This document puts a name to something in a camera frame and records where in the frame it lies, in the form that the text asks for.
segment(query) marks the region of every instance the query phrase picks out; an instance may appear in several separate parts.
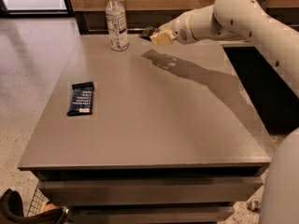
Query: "table top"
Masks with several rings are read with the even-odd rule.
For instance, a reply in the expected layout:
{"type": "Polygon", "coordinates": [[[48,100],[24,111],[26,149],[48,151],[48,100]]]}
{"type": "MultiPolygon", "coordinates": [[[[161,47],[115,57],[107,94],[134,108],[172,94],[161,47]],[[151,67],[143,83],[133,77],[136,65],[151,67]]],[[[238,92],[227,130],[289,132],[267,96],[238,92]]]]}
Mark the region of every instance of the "table top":
{"type": "Polygon", "coordinates": [[[221,44],[155,47],[83,35],[21,158],[21,170],[268,163],[274,149],[221,44]],[[93,81],[93,114],[66,115],[71,85],[93,81]]]}

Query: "wire rack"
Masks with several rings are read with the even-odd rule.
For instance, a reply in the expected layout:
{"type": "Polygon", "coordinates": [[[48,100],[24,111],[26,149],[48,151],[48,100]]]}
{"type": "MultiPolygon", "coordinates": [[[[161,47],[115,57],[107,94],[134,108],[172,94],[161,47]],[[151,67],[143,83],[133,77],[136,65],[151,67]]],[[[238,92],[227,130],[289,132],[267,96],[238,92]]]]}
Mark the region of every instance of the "wire rack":
{"type": "MultiPolygon", "coordinates": [[[[28,217],[32,217],[32,216],[40,214],[42,204],[44,202],[49,201],[49,199],[47,197],[45,197],[45,195],[38,189],[38,184],[39,183],[37,183],[35,194],[33,196],[33,199],[30,203],[30,206],[29,206],[29,209],[28,209],[28,212],[27,212],[28,217]]],[[[75,224],[71,219],[69,219],[67,217],[64,224],[68,224],[68,223],[75,224]]]]}

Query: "metal basket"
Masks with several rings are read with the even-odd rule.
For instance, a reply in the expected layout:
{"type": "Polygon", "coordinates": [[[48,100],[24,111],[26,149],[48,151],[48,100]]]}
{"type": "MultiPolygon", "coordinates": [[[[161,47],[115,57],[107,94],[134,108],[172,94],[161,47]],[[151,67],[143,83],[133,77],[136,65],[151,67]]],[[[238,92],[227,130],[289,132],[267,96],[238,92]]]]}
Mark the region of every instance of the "metal basket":
{"type": "MultiPolygon", "coordinates": [[[[38,184],[39,183],[37,183],[35,194],[27,212],[28,217],[40,214],[43,203],[49,201],[49,199],[45,197],[45,195],[38,189],[38,184]]],[[[67,208],[64,208],[64,214],[62,215],[61,219],[57,222],[57,224],[73,223],[73,221],[67,217],[67,211],[67,208]]]]}

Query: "terrazzo floor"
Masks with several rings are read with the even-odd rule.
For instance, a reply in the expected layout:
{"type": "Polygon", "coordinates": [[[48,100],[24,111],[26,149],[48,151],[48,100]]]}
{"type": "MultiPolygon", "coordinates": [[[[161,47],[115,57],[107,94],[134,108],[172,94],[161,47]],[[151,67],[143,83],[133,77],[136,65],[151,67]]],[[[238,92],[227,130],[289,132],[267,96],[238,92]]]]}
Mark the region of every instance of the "terrazzo floor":
{"type": "MultiPolygon", "coordinates": [[[[0,19],[0,193],[17,190],[27,213],[37,179],[17,169],[64,65],[80,38],[68,19],[0,19]]],[[[274,146],[283,137],[272,136],[274,146]]],[[[263,187],[252,197],[262,199],[263,187]]],[[[220,224],[258,223],[246,203],[220,224]]]]}

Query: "water bottle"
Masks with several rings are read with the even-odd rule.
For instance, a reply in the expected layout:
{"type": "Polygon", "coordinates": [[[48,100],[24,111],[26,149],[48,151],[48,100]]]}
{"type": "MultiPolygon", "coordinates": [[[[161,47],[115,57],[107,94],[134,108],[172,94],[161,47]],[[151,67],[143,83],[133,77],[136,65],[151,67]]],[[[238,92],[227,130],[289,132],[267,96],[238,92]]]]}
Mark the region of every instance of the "water bottle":
{"type": "Polygon", "coordinates": [[[127,21],[125,10],[118,0],[109,0],[106,17],[111,48],[116,51],[126,50],[129,46],[127,21]]]}

